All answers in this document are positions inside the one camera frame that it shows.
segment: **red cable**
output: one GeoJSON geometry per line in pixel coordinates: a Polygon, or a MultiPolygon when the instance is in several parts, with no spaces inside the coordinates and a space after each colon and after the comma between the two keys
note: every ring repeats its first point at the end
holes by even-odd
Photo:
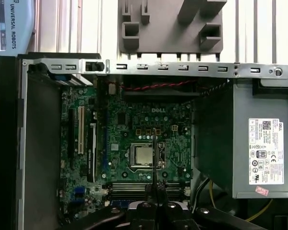
{"type": "Polygon", "coordinates": [[[148,89],[155,89],[155,88],[161,88],[161,87],[174,87],[174,86],[181,86],[187,83],[195,82],[196,80],[187,80],[187,81],[182,81],[179,83],[162,83],[162,84],[155,84],[155,85],[147,85],[143,87],[137,87],[137,88],[127,88],[124,85],[121,85],[121,88],[126,90],[126,91],[140,91],[140,90],[148,90],[148,89]]]}

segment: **black panel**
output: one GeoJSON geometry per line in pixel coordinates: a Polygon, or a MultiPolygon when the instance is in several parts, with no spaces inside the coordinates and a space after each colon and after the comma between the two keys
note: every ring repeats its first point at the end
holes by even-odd
{"type": "Polygon", "coordinates": [[[259,79],[253,79],[252,86],[253,95],[270,95],[271,97],[286,97],[288,95],[288,88],[265,87],[259,79]]]}
{"type": "Polygon", "coordinates": [[[0,230],[17,229],[16,170],[19,157],[20,61],[0,57],[0,230]]]}

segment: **barcode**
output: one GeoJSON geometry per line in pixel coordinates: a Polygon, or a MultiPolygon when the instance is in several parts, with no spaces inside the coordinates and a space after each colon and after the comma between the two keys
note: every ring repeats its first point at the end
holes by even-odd
{"type": "Polygon", "coordinates": [[[263,130],[271,130],[271,121],[263,121],[263,130]]]}

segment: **black cable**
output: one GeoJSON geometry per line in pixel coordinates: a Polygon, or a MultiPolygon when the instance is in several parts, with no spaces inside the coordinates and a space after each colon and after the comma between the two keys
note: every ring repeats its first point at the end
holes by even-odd
{"type": "Polygon", "coordinates": [[[201,192],[203,191],[203,189],[206,187],[206,185],[209,183],[210,179],[206,178],[197,188],[197,190],[195,191],[195,198],[194,198],[194,204],[193,204],[193,209],[192,209],[192,213],[194,213],[194,211],[197,208],[197,205],[199,203],[200,200],[200,195],[201,192]]]}

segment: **screw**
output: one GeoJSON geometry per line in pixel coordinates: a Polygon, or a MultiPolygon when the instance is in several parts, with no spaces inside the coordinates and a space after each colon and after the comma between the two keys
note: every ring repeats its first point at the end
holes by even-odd
{"type": "Polygon", "coordinates": [[[200,209],[200,212],[201,212],[201,213],[204,213],[204,214],[208,214],[208,213],[209,213],[209,210],[206,209],[206,208],[201,208],[201,209],[200,209]]]}
{"type": "Polygon", "coordinates": [[[279,78],[280,76],[282,76],[282,74],[283,74],[283,70],[282,70],[281,68],[276,68],[276,69],[274,70],[274,72],[275,72],[275,76],[277,76],[278,78],[279,78]]]}
{"type": "Polygon", "coordinates": [[[150,204],[149,203],[144,203],[143,207],[150,207],[150,204]]]}
{"type": "Polygon", "coordinates": [[[174,208],[176,205],[174,203],[168,203],[168,207],[174,208]]]}
{"type": "Polygon", "coordinates": [[[112,213],[119,213],[120,211],[117,208],[114,207],[111,212],[112,213]]]}

